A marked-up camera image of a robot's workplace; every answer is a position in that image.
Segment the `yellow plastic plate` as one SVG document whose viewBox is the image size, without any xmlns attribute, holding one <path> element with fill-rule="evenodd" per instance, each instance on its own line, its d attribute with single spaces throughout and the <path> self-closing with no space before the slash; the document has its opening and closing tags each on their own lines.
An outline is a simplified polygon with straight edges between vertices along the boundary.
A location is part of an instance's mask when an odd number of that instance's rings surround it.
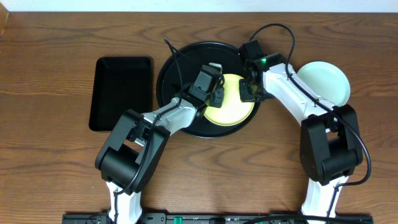
<svg viewBox="0 0 398 224">
<path fill-rule="evenodd" d="M 204 117 L 219 126 L 233 126 L 243 122 L 253 111 L 253 102 L 242 102 L 239 92 L 239 81 L 243 77 L 235 74 L 224 74 L 224 97 L 220 108 L 207 107 Z"/>
</svg>

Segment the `mint plate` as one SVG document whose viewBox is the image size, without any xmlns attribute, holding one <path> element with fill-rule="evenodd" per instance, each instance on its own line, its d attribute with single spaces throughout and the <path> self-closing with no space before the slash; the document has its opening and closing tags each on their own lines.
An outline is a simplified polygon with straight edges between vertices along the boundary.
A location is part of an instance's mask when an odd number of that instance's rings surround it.
<svg viewBox="0 0 398 224">
<path fill-rule="evenodd" d="M 337 66 L 328 62 L 310 62 L 297 73 L 312 90 L 336 106 L 345 105 L 350 97 L 348 78 Z"/>
</svg>

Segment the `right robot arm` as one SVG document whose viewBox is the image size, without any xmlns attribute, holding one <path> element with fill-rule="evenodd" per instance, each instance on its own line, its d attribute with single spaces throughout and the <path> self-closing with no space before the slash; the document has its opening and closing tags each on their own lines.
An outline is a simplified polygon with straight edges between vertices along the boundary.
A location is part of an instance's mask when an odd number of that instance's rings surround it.
<svg viewBox="0 0 398 224">
<path fill-rule="evenodd" d="M 343 72 L 326 62 L 313 62 L 315 74 L 295 72 L 281 54 L 241 53 L 249 78 L 242 81 L 242 101 L 279 100 L 300 125 L 300 162 L 308 175 L 301 213 L 336 218 L 340 191 L 369 153 L 359 134 L 357 114 L 347 104 L 349 83 Z"/>
</svg>

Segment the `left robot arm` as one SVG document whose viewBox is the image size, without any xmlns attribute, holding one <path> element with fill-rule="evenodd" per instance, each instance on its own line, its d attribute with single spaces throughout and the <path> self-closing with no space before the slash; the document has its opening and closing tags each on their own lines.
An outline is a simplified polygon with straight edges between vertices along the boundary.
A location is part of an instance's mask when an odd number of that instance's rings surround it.
<svg viewBox="0 0 398 224">
<path fill-rule="evenodd" d="M 192 84 L 153 112 L 122 114 L 95 159 L 111 195 L 108 223 L 137 223 L 142 215 L 141 192 L 169 137 L 189 127 L 207 107 L 220 108 L 223 98 L 223 85 L 204 89 Z"/>
</svg>

